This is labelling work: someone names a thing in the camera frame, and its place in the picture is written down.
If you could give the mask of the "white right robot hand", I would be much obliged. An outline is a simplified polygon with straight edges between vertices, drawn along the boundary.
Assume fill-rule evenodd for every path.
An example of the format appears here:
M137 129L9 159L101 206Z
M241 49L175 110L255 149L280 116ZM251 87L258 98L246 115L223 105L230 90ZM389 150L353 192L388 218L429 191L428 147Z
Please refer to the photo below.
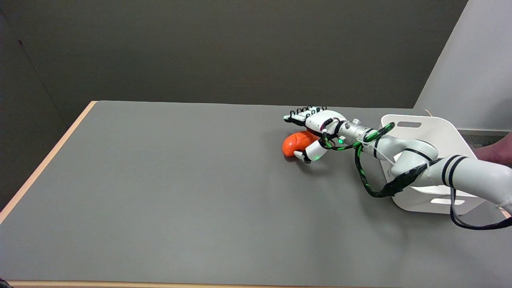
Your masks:
M328 150L340 149L346 143L340 131L347 119L325 106L291 110L283 120L304 128L284 140L282 151L286 157L296 157L309 164L320 159Z

